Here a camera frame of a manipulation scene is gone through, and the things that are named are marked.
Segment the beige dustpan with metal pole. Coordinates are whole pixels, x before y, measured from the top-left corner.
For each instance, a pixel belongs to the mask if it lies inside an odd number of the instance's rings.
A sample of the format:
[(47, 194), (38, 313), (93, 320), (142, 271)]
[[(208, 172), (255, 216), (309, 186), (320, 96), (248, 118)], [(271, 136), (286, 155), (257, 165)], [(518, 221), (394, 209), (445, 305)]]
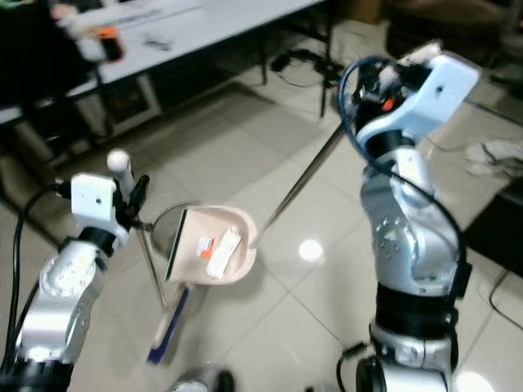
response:
[[(176, 283), (185, 288), (191, 285), (237, 283), (245, 277), (257, 259), (257, 245), (284, 214), (284, 210), (290, 207), (316, 176), (319, 168), (328, 161), (330, 154), (343, 139), (343, 131), (336, 127), (264, 225), (258, 225), (250, 213), (236, 207), (186, 203), (164, 210), (154, 220), (156, 231), (150, 235), (154, 254), (162, 257), (162, 277), (168, 283)], [(208, 259), (197, 256), (199, 239), (214, 238), (216, 246), (221, 236), (230, 228), (239, 232), (240, 244), (231, 257), (225, 275), (210, 278), (205, 272)]]

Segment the broom with blue bristles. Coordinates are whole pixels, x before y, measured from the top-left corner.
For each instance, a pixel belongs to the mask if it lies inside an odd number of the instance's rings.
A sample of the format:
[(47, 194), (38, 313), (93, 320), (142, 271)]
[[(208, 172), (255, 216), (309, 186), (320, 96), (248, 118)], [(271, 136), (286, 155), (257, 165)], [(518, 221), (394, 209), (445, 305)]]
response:
[[(107, 167), (117, 182), (123, 201), (130, 201), (132, 188), (139, 179), (131, 169), (131, 155), (125, 149), (113, 149), (108, 153)], [(186, 306), (187, 290), (180, 285), (169, 284), (161, 276), (159, 257), (154, 254), (154, 245), (152, 238), (150, 238), (152, 231), (134, 230), (134, 233), (136, 233), (138, 243), (142, 247), (143, 254), (145, 254), (147, 269), (152, 273), (154, 290), (157, 292), (162, 306), (163, 316), (146, 359), (147, 363), (158, 365), (167, 355), (168, 348), (171, 347), (173, 333), (176, 331), (182, 310)]]

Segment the black floor mat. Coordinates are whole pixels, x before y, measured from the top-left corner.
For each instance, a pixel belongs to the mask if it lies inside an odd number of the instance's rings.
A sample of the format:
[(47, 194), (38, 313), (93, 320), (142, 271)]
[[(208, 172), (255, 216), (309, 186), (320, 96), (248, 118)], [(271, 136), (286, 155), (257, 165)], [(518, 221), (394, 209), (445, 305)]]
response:
[(464, 236), (468, 249), (523, 278), (523, 178), (495, 194)]

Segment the brown cardboard box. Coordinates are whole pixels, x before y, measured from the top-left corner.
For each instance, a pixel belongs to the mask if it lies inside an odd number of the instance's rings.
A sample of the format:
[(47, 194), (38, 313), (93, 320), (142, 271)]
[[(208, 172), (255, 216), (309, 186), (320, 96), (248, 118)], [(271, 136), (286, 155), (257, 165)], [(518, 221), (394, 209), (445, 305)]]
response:
[(337, 0), (344, 19), (377, 25), (382, 21), (384, 0)]

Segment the white crumpled paper scrap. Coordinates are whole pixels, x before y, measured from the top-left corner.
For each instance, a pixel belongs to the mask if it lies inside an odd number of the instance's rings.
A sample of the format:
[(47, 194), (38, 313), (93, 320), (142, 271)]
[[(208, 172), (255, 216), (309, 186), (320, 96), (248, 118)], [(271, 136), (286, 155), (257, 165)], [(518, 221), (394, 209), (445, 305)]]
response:
[(221, 278), (225, 275), (231, 257), (240, 244), (240, 234), (235, 228), (228, 229), (220, 242), (212, 250), (205, 272), (210, 278)]

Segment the white cloth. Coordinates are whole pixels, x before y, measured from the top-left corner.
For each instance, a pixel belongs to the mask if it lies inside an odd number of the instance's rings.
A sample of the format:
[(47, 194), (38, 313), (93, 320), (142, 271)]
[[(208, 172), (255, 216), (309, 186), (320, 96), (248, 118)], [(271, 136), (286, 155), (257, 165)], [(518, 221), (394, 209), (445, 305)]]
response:
[(523, 176), (523, 140), (489, 139), (466, 149), (468, 169), (475, 176)]

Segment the black bag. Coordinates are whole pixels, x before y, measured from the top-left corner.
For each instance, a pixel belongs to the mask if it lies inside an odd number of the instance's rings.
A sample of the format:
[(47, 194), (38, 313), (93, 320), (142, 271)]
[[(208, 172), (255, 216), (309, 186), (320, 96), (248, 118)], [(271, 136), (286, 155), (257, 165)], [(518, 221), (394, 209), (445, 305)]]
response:
[(65, 96), (94, 69), (53, 19), (49, 0), (1, 8), (0, 55), (3, 107)]

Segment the bunch of keys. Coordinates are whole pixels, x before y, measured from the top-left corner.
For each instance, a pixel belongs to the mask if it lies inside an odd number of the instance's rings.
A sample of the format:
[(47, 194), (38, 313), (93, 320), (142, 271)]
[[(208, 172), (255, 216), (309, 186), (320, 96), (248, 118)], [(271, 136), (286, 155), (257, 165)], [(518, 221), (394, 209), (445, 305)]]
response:
[(157, 31), (146, 31), (142, 34), (142, 45), (153, 50), (170, 52), (177, 45), (177, 37)]

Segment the orange and black device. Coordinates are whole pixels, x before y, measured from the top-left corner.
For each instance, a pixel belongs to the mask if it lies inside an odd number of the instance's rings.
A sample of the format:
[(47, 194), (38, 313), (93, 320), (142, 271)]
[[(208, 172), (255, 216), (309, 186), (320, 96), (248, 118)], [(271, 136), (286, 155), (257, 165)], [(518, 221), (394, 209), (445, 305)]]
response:
[(92, 36), (101, 45), (102, 59), (107, 63), (120, 62), (124, 57), (120, 32), (115, 26), (100, 26), (91, 30)]

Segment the long white table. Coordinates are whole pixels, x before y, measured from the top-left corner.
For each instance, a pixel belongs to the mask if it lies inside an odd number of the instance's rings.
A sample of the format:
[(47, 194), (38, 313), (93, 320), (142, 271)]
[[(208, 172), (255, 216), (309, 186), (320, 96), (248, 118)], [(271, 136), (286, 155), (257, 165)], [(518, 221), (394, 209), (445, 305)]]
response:
[[(69, 91), (79, 114), (98, 136), (107, 128), (101, 123), (101, 111), (105, 108), (102, 88), (119, 87), (130, 79), (141, 97), (141, 104), (133, 105), (130, 116), (120, 117), (115, 109), (108, 112), (115, 121), (110, 131), (123, 133), (162, 114), (147, 75), (153, 68), (249, 31), (264, 29), (295, 12), (328, 4), (330, 0), (102, 0), (97, 10), (81, 12), (74, 5), (55, 4), (51, 5), (51, 12), (79, 49), (86, 50), (86, 59), (101, 68), (100, 81), (90, 75), (88, 82)], [(92, 36), (92, 30), (100, 26), (119, 29), (125, 51), (120, 62), (107, 63), (102, 59), (101, 45)], [(147, 48), (142, 45), (146, 31), (176, 36), (177, 45), (170, 52)]]

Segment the silver robot leg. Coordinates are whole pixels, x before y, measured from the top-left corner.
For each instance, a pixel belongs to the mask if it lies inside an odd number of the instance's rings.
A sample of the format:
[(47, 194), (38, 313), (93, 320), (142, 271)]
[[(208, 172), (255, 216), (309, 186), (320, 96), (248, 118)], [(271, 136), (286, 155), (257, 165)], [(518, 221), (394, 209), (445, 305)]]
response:
[(228, 368), (203, 365), (185, 370), (168, 392), (235, 392), (235, 378)]

